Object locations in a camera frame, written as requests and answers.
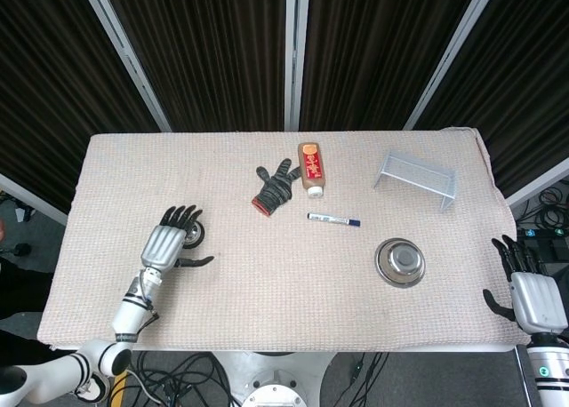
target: orange label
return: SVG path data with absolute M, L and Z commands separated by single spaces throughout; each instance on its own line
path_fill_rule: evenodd
M 320 179 L 322 177 L 322 168 L 320 167 L 320 158 L 318 157 L 317 148 L 314 147 L 310 149 L 310 152 L 312 152 L 312 154 L 307 154 L 306 147 L 302 149 L 306 177 L 307 179 Z

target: black curtain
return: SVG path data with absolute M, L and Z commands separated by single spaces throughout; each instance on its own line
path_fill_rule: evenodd
M 286 0 L 111 0 L 172 128 L 284 127 Z
M 509 196 L 569 157 L 569 0 L 491 0 L 416 129 L 477 127 Z
M 156 132 L 87 0 L 0 0 L 0 173 L 67 212 L 93 134 Z
M 470 0 L 309 0 L 301 130 L 403 128 Z

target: work glove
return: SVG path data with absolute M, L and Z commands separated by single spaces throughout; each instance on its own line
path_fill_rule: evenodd
M 301 176 L 301 168 L 297 167 L 289 173 L 291 163 L 289 158 L 285 158 L 272 177 L 269 177 L 267 169 L 257 167 L 257 174 L 265 185 L 253 198 L 252 205 L 265 216 L 270 216 L 279 205 L 293 198 L 292 184 Z

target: plastic bottle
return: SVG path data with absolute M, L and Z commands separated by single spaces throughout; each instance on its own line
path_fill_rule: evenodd
M 306 142 L 299 145 L 299 161 L 301 163 L 302 186 L 308 190 L 310 198 L 320 198 L 324 195 L 326 183 L 322 154 L 316 142 Z

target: table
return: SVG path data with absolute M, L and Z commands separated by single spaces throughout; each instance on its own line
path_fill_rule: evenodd
M 251 205 L 264 165 L 298 163 L 303 141 L 320 143 L 325 196 L 301 182 L 270 218 Z M 440 198 L 387 178 L 396 150 L 456 170 L 457 198 Z M 59 347 L 113 339 L 111 321 L 150 232 L 170 205 L 204 210 L 204 242 L 189 257 L 215 260 L 174 269 L 154 304 L 160 321 L 147 348 L 247 351 L 389 351 L 429 346 L 526 343 L 494 315 L 482 290 L 508 304 L 492 237 L 515 236 L 475 130 L 441 132 L 251 132 L 108 134 L 91 140 L 38 338 Z M 361 227 L 309 221 L 307 212 L 360 219 Z M 376 247 L 403 237 L 421 248 L 422 281 L 388 285 Z

